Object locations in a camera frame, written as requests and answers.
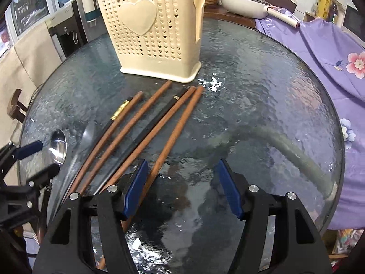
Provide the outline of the steel spoon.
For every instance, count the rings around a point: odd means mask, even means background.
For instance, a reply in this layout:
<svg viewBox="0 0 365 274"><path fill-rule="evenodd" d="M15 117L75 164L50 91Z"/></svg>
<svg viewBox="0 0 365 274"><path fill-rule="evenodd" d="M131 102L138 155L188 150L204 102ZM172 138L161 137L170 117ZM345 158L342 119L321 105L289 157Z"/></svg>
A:
<svg viewBox="0 0 365 274"><path fill-rule="evenodd" d="M62 166L67 155L67 141L65 133L62 129L56 129L48 141L48 144L43 150L43 162L45 166L57 164Z"/></svg>

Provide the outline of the black chopstick thin band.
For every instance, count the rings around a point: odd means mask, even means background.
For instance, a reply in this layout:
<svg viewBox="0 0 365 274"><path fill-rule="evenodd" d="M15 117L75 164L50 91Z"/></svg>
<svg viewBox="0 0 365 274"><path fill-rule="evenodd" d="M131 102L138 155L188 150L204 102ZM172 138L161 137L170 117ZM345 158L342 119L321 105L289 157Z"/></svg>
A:
<svg viewBox="0 0 365 274"><path fill-rule="evenodd" d="M187 92L187 88L183 87L179 92L177 92L170 101L158 112L158 114L146 125L146 127L139 133L139 135L134 139L134 141L126 148L126 150L121 155L119 162L115 163L106 173L104 180L98 186L94 194L100 192L102 187L111 179L115 172L122 166L122 164L129 158L132 152L138 147L138 145L147 137L151 130L160 122L167 112L175 105L175 103Z"/></svg>

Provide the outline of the wooden chair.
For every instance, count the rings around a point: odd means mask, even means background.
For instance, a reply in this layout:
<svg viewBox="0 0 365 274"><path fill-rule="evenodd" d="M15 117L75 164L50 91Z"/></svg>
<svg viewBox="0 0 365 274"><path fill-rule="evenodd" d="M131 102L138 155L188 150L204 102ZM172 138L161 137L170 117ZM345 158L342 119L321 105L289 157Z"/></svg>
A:
<svg viewBox="0 0 365 274"><path fill-rule="evenodd" d="M23 124L28 108L19 100L21 92L22 90L17 88L12 94L7 106L7 114L11 119Z"/></svg>

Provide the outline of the water dispenser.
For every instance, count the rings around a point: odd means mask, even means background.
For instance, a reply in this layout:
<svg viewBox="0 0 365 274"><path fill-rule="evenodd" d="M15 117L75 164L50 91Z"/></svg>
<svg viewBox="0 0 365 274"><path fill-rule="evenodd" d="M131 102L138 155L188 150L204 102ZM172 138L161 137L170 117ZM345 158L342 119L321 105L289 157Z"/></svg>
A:
<svg viewBox="0 0 365 274"><path fill-rule="evenodd" d="M107 32L102 17L87 22L82 0L73 0L60 8L46 21L46 25L62 62Z"/></svg>

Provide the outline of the round glass table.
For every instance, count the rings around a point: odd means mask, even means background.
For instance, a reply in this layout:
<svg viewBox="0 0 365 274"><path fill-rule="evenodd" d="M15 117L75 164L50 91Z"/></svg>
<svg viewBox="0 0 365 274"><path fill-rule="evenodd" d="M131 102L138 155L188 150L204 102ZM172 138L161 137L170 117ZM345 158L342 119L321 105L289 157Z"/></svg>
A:
<svg viewBox="0 0 365 274"><path fill-rule="evenodd" d="M216 173L225 159L248 182L274 195L294 192L324 232L344 174L338 114L324 86L293 52L230 22L203 23L204 91L127 233L141 273L226 273L244 223L231 212ZM76 51L44 82L29 107L20 143L48 146L65 133L65 163L53 180L49 217L64 183L86 158L83 132L96 139L137 92L148 100L161 79L123 74L109 36Z"/></svg>

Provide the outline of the paper cup stack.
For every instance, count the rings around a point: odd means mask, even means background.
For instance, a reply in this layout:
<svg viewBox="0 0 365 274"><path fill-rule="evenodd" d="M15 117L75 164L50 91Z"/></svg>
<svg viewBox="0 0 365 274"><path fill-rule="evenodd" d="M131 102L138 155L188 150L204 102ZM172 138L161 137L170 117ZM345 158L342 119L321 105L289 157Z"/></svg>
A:
<svg viewBox="0 0 365 274"><path fill-rule="evenodd" d="M87 23L95 23L100 16L99 9L96 6L96 0L82 0L82 4Z"/></svg>

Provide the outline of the cream plastic utensil holder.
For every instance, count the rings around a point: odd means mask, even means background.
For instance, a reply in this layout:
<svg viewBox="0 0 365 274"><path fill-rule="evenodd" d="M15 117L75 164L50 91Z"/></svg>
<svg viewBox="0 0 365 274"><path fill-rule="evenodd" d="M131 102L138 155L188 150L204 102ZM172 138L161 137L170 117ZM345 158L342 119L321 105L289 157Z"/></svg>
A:
<svg viewBox="0 0 365 274"><path fill-rule="evenodd" d="M201 68L205 0L97 0L121 72L192 82Z"/></svg>

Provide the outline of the purple floral cloth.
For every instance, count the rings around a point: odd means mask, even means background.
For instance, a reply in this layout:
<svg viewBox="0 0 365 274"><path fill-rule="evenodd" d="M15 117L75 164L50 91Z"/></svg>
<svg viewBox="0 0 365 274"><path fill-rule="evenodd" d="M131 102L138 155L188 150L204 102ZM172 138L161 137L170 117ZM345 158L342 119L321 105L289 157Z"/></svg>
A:
<svg viewBox="0 0 365 274"><path fill-rule="evenodd" d="M364 228L364 48L323 18L294 28L273 16L256 29L284 44L318 76L330 95L343 132L345 179L330 229Z"/></svg>

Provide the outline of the white microwave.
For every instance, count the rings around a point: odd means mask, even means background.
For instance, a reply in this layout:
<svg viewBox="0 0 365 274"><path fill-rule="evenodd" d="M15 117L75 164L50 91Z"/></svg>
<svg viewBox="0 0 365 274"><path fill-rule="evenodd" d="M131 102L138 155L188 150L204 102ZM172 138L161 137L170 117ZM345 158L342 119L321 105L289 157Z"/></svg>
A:
<svg viewBox="0 0 365 274"><path fill-rule="evenodd" d="M342 26L364 41L365 20L357 9L347 5Z"/></svg>

